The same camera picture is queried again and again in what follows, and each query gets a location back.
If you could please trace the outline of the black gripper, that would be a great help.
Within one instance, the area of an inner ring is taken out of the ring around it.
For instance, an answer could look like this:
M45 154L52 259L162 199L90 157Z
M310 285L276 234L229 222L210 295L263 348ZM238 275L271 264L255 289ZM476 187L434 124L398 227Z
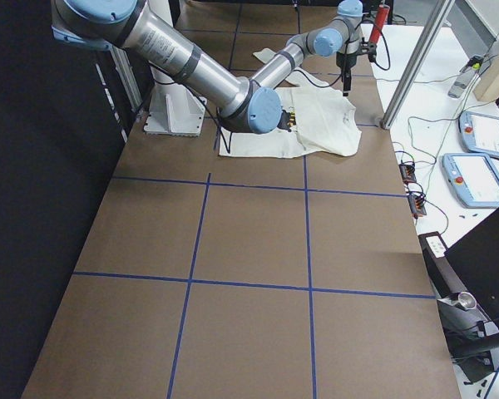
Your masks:
M348 96L351 91L351 71L356 66L356 52L337 52L336 65L343 73L343 96Z

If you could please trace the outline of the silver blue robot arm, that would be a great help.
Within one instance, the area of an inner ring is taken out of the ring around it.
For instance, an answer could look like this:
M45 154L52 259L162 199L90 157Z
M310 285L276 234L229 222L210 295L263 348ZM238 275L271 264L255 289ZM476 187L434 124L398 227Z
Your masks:
M363 4L360 1L342 1L337 15L321 28L297 34L287 41L251 78L252 92L271 91L299 68L308 57L336 57L343 83L343 94L351 91L352 69L361 54L363 37L361 24Z
M279 124L279 95L236 77L159 17L146 1L53 1L54 37L90 50L130 49L173 81L213 101L228 131L264 134Z

